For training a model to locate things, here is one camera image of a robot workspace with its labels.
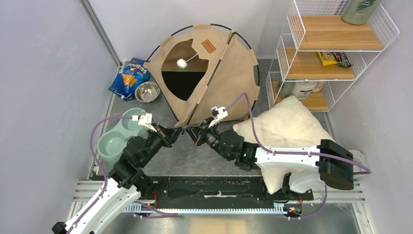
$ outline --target tent opening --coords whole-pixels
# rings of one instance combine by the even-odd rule
[[[161,74],[166,87],[179,99],[188,100],[192,92],[204,77],[208,69],[208,59],[200,59],[195,56],[187,62],[186,68],[180,68],[176,64],[179,59],[187,60],[197,52],[192,48],[193,39],[176,44],[165,58],[162,64]]]

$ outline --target cable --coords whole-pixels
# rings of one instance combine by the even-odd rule
[[[316,211],[312,212],[311,214],[307,214],[307,215],[304,215],[304,216],[301,216],[301,217],[297,217],[297,218],[291,217],[290,219],[292,219],[292,220],[300,220],[300,219],[309,218],[309,217],[311,217],[311,216],[314,216],[314,215],[318,214],[318,213],[324,208],[325,203],[327,202],[327,185],[324,186],[324,189],[325,189],[324,200],[323,200],[323,202],[321,203],[320,207],[319,207]]]
[[[246,94],[246,93],[240,94],[240,95],[238,96],[238,98],[235,99],[234,102],[232,102],[228,107],[226,107],[226,108],[224,109],[224,111],[228,111],[229,109],[231,109],[243,96],[245,96],[246,102],[247,102],[247,105],[248,105],[249,116],[250,116],[250,119],[251,119],[252,133],[253,133],[253,135],[254,135],[255,140],[257,141],[257,144],[258,144],[263,150],[265,150],[266,152],[272,153],[272,154],[281,154],[281,155],[302,155],[302,154],[303,154],[302,152],[283,152],[283,151],[275,151],[275,150],[272,151],[272,150],[270,150],[270,149],[267,149],[265,146],[263,146],[263,145],[261,144],[260,140],[258,140],[257,133],[255,132],[254,117],[253,117],[253,115],[252,115],[251,104],[249,103],[248,94]],[[317,152],[310,152],[310,155],[311,155],[311,156],[322,156],[322,157],[332,158],[332,159],[335,159],[335,160],[339,160],[339,161],[342,161],[342,162],[346,162],[346,163],[355,165],[355,166],[357,166],[357,167],[359,167],[359,168],[361,168],[361,169],[364,170],[364,172],[356,172],[356,173],[354,173],[354,175],[365,175],[365,174],[370,174],[370,173],[372,172],[369,168],[367,168],[366,166],[362,165],[361,163],[358,163],[358,162],[355,162],[355,161],[351,161],[351,160],[348,160],[348,159],[346,159],[346,158],[338,157],[338,156],[336,156],[336,155],[329,155],[329,154],[317,153]],[[304,216],[299,217],[299,218],[290,218],[290,219],[299,220],[299,219],[308,218],[308,217],[311,217],[311,216],[313,216],[313,215],[318,214],[318,212],[320,212],[320,211],[324,208],[325,203],[326,203],[326,201],[327,201],[327,185],[325,185],[324,188],[325,188],[324,200],[323,200],[322,204],[320,205],[320,207],[319,207],[315,212],[313,212],[313,213],[311,213],[311,214],[308,214],[308,215],[304,215]]]
[[[247,102],[248,110],[249,110],[249,115],[251,116],[250,119],[251,119],[252,133],[253,133],[253,135],[254,135],[255,140],[257,141],[257,144],[258,144],[263,150],[265,150],[266,152],[272,153],[272,154],[280,154],[280,155],[302,155],[302,154],[303,154],[303,152],[286,152],[286,151],[275,151],[275,150],[272,151],[272,150],[270,150],[270,149],[267,149],[265,146],[263,146],[263,145],[261,144],[260,140],[258,140],[257,133],[255,132],[254,117],[252,116],[251,104],[250,104],[250,102],[249,102],[249,98],[248,98],[248,95],[247,95],[246,93],[240,94],[240,95],[238,96],[238,98],[235,99],[235,101],[234,101],[233,103],[231,103],[227,108],[224,109],[224,111],[228,111],[229,109],[231,109],[243,96],[245,96],[245,98],[246,98],[246,102]],[[355,165],[355,166],[357,166],[357,167],[365,170],[364,172],[356,172],[356,173],[354,173],[355,175],[370,174],[370,173],[372,172],[369,168],[367,168],[366,166],[362,165],[361,163],[358,163],[358,162],[355,162],[355,161],[351,161],[351,160],[348,160],[348,159],[346,159],[346,158],[342,158],[342,157],[339,157],[339,156],[336,156],[336,155],[329,155],[329,154],[317,153],[317,152],[310,152],[310,155],[311,155],[311,156],[322,156],[322,157],[332,158],[332,159],[335,159],[335,160],[338,160],[338,161],[342,161],[342,162],[346,162],[346,163],[349,163],[349,164],[353,164],[353,165]]]
[[[302,196],[300,196],[300,202],[298,203],[298,206],[302,209]]]
[[[166,217],[173,217],[173,216],[177,216],[177,215],[178,215],[177,213],[165,213],[165,212],[159,211],[159,210],[157,210],[157,209],[155,209],[155,208],[153,208],[153,207],[150,207],[150,206],[148,206],[147,204],[145,204],[145,203],[143,203],[143,202],[140,202],[140,201],[134,201],[134,203],[141,204],[142,206],[144,206],[144,207],[147,208],[148,210],[151,210],[151,211],[156,212],[156,213],[158,213],[158,214],[161,215],[161,216],[147,216],[147,217],[143,216],[142,218],[147,218],[147,219],[151,219],[151,218],[166,218]]]
[[[110,120],[110,119],[132,119],[132,116],[111,116],[111,117],[107,117],[102,119],[101,121],[99,121],[92,129],[91,135],[89,137],[89,148],[90,151],[92,153],[93,159],[96,162],[97,166],[99,169],[102,170],[102,174],[103,174],[103,188],[102,191],[99,193],[99,195],[97,196],[97,198],[90,204],[90,206],[88,208],[85,209],[85,211],[83,213],[81,213],[79,215],[79,217],[76,219],[75,222],[73,222],[73,224],[71,225],[71,227],[68,229],[67,234],[70,234],[70,232],[73,230],[73,226],[76,226],[78,224],[78,222],[85,216],[85,214],[98,202],[98,200],[100,199],[99,197],[102,197],[104,192],[106,191],[106,188],[108,186],[108,174],[105,171],[105,168],[103,168],[102,164],[99,162],[99,160],[97,159],[96,154],[94,153],[94,149],[93,149],[93,135],[94,132],[96,131],[96,129],[98,128],[98,126],[105,122],[106,120]]]

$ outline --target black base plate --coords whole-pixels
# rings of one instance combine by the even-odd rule
[[[248,209],[273,208],[274,201],[313,200],[311,190],[296,194],[270,195],[262,176],[150,176],[153,190],[157,190],[157,208],[170,209]],[[236,197],[209,197],[205,195],[235,195]]]

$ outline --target beige fabric tent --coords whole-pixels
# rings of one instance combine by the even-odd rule
[[[189,32],[173,37],[188,28]],[[211,116],[211,107],[229,106],[241,93],[247,93],[254,103],[258,98],[259,77],[257,81],[254,77],[254,66],[258,71],[257,59],[244,38],[230,28],[217,24],[189,26],[166,38],[156,50],[144,66],[177,118],[176,126],[201,123]],[[186,68],[176,64],[179,59],[191,57],[194,58]],[[225,121],[248,116],[247,102],[242,98],[228,111]]]

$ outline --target wooden shelf board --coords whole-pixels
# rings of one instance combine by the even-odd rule
[[[290,16],[297,21],[298,16]],[[382,50],[383,47],[376,38],[368,23],[352,25],[344,22],[341,16],[302,16],[305,35],[300,50]],[[298,26],[294,31],[301,31]]]
[[[277,95],[277,85],[278,81],[272,81],[272,89],[274,92],[274,97]],[[275,100],[275,104],[279,103],[282,100],[281,97],[278,97]],[[325,101],[325,97],[322,91],[316,93],[311,93],[310,96],[306,99],[300,100],[301,103],[307,107],[309,111],[328,111],[328,106]]]
[[[285,48],[289,64],[294,57],[294,46]],[[299,51],[288,72],[287,79],[347,79],[354,80],[351,68],[342,68],[335,65],[323,66],[317,52]]]

